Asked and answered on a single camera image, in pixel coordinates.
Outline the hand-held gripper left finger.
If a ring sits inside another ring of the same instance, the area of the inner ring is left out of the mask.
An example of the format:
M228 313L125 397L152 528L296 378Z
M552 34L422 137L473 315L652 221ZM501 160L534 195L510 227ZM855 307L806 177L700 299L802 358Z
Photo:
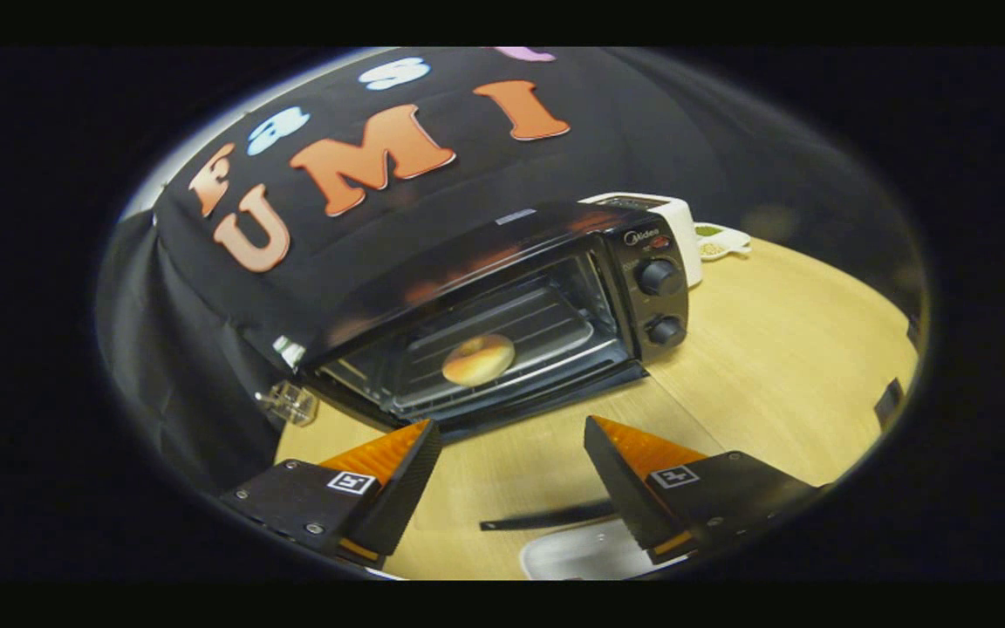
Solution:
M439 427L424 420L330 460L279 462L220 497L312 553L380 568L398 548L441 450Z

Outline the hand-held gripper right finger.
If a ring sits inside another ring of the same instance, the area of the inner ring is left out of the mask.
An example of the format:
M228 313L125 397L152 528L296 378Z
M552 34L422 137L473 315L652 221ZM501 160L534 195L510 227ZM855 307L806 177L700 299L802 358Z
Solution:
M655 565L742 543L822 492L751 454L703 454L599 416L586 418L584 449Z

